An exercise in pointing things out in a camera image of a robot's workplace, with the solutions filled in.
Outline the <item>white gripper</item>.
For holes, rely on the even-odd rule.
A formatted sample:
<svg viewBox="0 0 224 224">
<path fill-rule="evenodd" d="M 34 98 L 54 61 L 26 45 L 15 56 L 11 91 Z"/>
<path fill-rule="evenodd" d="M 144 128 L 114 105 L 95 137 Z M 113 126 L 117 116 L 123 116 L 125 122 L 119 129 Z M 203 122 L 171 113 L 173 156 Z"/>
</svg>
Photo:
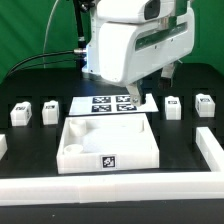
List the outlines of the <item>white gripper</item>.
<svg viewBox="0 0 224 224">
<path fill-rule="evenodd" d="M 130 102 L 137 107 L 142 104 L 142 91 L 135 81 L 163 68 L 158 86 L 170 88 L 175 71 L 172 62 L 189 54 L 194 46 L 191 8 L 177 17 L 173 28 L 158 31 L 158 25 L 157 21 L 142 25 L 106 22 L 99 31 L 100 75 L 113 84 L 129 84 Z"/>
</svg>

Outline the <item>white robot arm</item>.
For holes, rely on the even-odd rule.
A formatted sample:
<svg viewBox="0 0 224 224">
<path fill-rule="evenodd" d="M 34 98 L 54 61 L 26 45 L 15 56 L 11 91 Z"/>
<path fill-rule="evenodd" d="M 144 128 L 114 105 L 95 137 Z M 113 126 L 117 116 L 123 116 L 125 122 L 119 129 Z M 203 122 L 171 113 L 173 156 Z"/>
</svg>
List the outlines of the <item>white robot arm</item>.
<svg viewBox="0 0 224 224">
<path fill-rule="evenodd" d="M 141 80 L 160 70 L 170 79 L 175 64 L 194 46 L 192 0 L 91 0 L 91 39 L 85 76 L 125 87 L 131 103 L 144 102 Z"/>
</svg>

